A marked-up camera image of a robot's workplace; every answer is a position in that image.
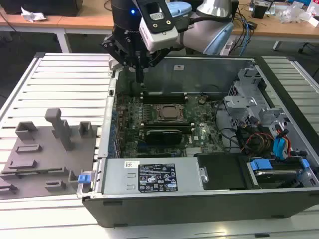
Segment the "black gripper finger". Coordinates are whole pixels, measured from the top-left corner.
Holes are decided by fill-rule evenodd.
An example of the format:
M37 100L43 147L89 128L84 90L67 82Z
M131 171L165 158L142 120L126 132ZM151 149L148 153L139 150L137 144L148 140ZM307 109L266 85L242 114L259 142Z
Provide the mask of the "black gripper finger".
M144 81L144 70L156 66L164 57L169 54L169 48L155 51L153 53L143 49L139 55L139 83Z
M122 38L122 44L115 37L105 37L102 47L121 65L133 69L136 81L140 82L140 62L131 37Z

